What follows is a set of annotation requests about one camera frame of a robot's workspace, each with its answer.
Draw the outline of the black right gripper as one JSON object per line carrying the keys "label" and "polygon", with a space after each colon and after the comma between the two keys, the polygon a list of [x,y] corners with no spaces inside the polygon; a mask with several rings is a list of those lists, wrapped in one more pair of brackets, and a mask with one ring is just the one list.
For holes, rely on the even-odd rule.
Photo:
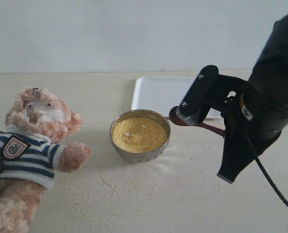
{"label": "black right gripper", "polygon": [[288,125],[288,76],[221,79],[226,129],[217,176],[233,183],[254,155],[261,155]]}

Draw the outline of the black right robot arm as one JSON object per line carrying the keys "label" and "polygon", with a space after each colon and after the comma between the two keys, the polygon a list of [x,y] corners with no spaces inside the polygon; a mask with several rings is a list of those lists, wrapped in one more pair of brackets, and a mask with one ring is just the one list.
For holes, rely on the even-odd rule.
{"label": "black right robot arm", "polygon": [[252,70],[223,113],[224,148],[218,177],[236,177],[288,125],[288,15],[276,21]]}

